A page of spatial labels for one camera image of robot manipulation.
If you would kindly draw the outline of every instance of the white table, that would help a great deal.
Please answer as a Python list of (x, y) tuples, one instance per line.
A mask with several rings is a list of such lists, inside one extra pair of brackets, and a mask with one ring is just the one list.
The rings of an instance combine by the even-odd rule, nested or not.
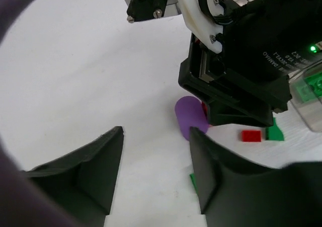
[[(189, 40), (181, 17), (128, 24), (123, 0), (37, 0), (0, 49), (0, 132), (8, 151), (29, 170), (124, 126), (106, 226), (204, 227), (189, 145), (174, 114), (188, 94), (177, 81)], [(272, 167), (322, 160), (322, 136), (294, 110), (278, 123), (285, 142), (239, 142), (238, 131), (251, 127), (235, 125), (208, 134)]]

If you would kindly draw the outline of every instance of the green triangular block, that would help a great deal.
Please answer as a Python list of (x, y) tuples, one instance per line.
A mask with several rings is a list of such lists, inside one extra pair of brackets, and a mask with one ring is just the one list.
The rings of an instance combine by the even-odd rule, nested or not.
[(284, 134), (281, 129), (276, 124), (276, 119), (274, 118), (274, 125), (266, 128), (266, 140), (277, 140), (284, 141)]
[(195, 179), (195, 175), (192, 173), (189, 175), (190, 176), (190, 179), (191, 179), (191, 182), (195, 188), (195, 191), (197, 192), (197, 184), (196, 184), (196, 179)]

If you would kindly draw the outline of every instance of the purple block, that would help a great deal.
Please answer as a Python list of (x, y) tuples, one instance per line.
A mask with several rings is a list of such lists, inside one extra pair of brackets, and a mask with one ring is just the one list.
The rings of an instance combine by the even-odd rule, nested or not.
[(180, 131), (189, 140), (190, 127), (197, 127), (204, 133), (208, 130), (208, 121), (203, 112), (201, 102), (192, 96), (185, 96), (177, 101), (175, 106)]

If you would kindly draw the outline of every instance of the table surface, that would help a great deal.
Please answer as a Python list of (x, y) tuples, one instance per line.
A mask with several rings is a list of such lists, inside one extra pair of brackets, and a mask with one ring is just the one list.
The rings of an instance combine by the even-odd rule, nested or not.
[[(174, 105), (190, 32), (182, 17), (126, 22), (123, 0), (36, 0), (0, 49), (0, 132), (25, 170), (125, 129), (112, 214), (106, 226), (204, 227), (190, 183), (188, 142)], [(290, 106), (277, 116), (285, 142), (243, 143), (241, 129), (208, 135), (252, 161), (280, 167), (322, 159), (322, 135)]]

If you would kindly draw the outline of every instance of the robotic arm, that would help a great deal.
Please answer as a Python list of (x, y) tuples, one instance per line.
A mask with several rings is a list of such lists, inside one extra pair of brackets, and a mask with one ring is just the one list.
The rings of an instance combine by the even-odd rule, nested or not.
[(179, 84), (211, 125), (273, 125), (292, 98), (288, 75), (322, 59), (322, 0), (126, 2), (130, 23), (183, 15), (192, 37)]

